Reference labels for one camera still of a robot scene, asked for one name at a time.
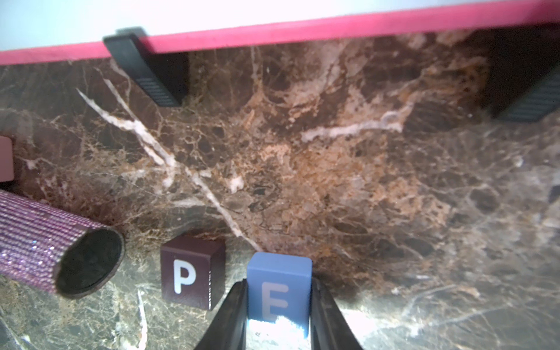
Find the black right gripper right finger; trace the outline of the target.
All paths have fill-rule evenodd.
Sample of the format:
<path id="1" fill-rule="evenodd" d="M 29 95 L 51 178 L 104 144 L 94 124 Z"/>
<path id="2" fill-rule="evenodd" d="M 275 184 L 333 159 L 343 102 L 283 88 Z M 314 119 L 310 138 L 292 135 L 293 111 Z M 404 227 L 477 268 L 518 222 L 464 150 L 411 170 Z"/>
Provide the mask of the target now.
<path id="1" fill-rule="evenodd" d="M 312 350 L 363 350 L 324 283 L 312 279 Z"/>

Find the blue E block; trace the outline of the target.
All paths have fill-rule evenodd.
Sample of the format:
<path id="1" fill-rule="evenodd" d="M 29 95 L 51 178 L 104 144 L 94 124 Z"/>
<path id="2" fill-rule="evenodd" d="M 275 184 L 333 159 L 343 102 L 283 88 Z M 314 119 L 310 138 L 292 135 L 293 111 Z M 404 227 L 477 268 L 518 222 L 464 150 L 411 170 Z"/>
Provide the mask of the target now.
<path id="1" fill-rule="evenodd" d="M 312 266 L 306 257 L 255 253 L 246 271 L 248 318 L 274 323 L 282 316 L 307 337 Z"/>

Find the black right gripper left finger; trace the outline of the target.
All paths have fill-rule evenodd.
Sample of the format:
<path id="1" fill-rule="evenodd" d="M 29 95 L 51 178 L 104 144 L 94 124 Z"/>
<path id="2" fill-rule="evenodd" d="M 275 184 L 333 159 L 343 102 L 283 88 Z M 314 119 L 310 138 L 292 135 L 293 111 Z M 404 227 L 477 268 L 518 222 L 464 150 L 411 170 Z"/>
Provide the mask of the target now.
<path id="1" fill-rule="evenodd" d="M 195 350 L 243 350 L 246 348 L 248 284 L 236 282 L 224 299 Z"/>

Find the dark purple P block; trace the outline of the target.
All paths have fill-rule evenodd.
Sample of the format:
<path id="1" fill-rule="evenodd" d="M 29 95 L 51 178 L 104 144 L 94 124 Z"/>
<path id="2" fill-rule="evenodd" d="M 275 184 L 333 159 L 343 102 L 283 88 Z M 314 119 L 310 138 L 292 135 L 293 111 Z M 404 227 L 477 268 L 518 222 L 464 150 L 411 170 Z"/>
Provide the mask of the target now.
<path id="1" fill-rule="evenodd" d="M 225 292 L 226 245 L 181 235 L 160 248 L 163 300 L 213 310 Z"/>

